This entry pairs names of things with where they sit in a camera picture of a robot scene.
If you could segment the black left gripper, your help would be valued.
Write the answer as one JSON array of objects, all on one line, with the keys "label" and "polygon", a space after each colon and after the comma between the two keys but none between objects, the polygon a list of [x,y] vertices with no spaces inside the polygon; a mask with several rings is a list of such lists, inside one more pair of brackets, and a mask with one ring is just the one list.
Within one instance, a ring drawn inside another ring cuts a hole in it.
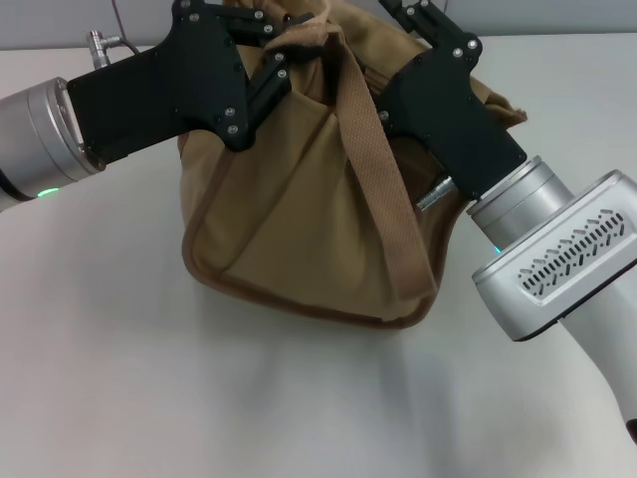
[{"label": "black left gripper", "polygon": [[292,85],[285,53],[244,51],[242,64],[235,44],[263,47],[315,15],[277,2],[176,1],[172,17],[156,47],[68,83],[83,140],[106,163],[193,130],[248,148]]}]

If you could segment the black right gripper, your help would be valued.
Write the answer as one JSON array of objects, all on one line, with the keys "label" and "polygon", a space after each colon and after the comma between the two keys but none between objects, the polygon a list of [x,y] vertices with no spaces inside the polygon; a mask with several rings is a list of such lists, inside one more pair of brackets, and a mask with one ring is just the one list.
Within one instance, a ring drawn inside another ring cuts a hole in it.
[{"label": "black right gripper", "polygon": [[421,142],[465,197],[480,198],[527,159],[472,89],[482,43],[432,1],[379,3],[405,32],[433,47],[408,62],[377,98],[377,109],[388,114],[386,134]]}]

